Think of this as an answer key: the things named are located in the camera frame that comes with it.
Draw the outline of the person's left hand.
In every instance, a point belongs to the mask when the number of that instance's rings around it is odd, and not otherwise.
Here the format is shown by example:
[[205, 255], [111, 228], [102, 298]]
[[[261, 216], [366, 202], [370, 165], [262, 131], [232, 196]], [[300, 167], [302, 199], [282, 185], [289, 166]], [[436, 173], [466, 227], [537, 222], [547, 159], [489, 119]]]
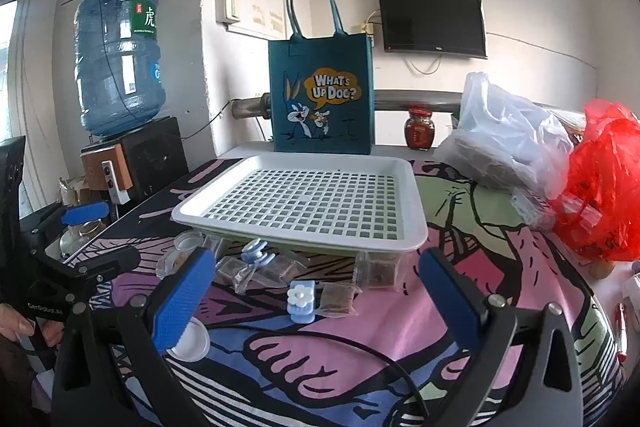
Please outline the person's left hand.
[[[57, 345], [63, 337], [64, 324], [60, 322], [46, 322], [42, 326], [41, 334], [49, 347]], [[0, 334], [6, 339], [16, 341], [19, 335], [32, 336], [35, 326], [11, 306], [0, 305]]]

